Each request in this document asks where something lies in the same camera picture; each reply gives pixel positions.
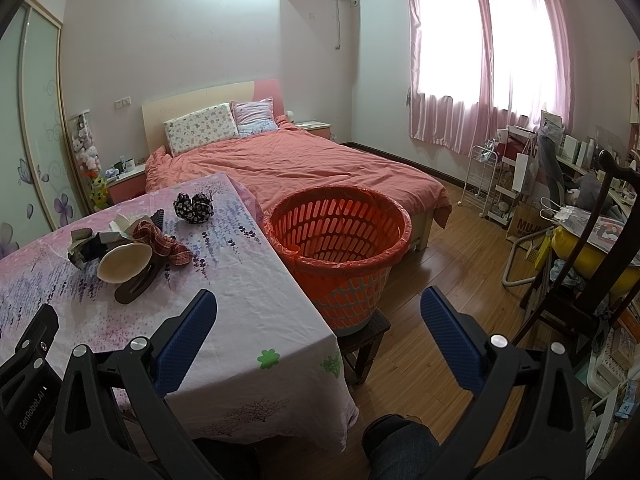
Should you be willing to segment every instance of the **blue gripper pad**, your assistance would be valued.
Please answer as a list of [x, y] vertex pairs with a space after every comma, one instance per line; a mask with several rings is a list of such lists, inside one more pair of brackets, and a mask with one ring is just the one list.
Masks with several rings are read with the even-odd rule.
[[[471, 316], [457, 313], [435, 286], [430, 286], [422, 293], [420, 314], [460, 388], [474, 395], [479, 394], [484, 387], [482, 353], [479, 348], [482, 338], [477, 337], [484, 334], [482, 329]], [[476, 342], [472, 341], [462, 326], [462, 317], [470, 318], [475, 325], [470, 328]]]
[[156, 356], [154, 387], [161, 397], [180, 387], [217, 314], [216, 297], [208, 290], [201, 290], [180, 316], [165, 320], [151, 338], [156, 344], [156, 335], [162, 337], [163, 331], [173, 329]]

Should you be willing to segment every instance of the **wooden stool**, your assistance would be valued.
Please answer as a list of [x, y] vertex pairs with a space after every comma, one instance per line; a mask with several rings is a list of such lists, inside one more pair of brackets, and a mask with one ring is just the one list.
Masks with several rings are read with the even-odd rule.
[[382, 336], [391, 328], [391, 323], [379, 309], [373, 312], [369, 322], [355, 334], [338, 338], [338, 346], [344, 362], [344, 379], [349, 386], [362, 384], [367, 380]]

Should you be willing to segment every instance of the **wire rack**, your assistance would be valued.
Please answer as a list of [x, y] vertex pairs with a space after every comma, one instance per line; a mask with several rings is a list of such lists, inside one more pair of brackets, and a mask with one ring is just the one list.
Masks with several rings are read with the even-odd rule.
[[478, 216], [484, 218], [487, 215], [496, 195], [497, 166], [498, 154], [496, 152], [483, 146], [474, 146], [471, 149], [469, 168], [466, 172], [462, 198], [458, 202], [459, 206], [468, 202], [480, 210]]

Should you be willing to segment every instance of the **pink duvet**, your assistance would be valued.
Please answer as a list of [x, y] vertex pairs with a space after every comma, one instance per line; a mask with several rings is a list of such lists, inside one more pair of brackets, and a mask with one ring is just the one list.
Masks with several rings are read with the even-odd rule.
[[244, 184], [267, 211], [305, 187], [353, 184], [389, 195], [409, 215], [433, 209], [438, 225], [447, 224], [449, 197], [433, 177], [302, 132], [284, 117], [277, 122], [277, 132], [222, 140], [175, 157], [164, 146], [158, 148], [146, 162], [146, 191], [224, 171]]

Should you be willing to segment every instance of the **window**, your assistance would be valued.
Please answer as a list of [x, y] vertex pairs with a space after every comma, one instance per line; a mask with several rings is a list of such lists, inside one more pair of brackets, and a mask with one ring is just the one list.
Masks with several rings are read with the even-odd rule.
[[561, 0], [409, 0], [411, 135], [467, 154], [496, 128], [570, 121]]

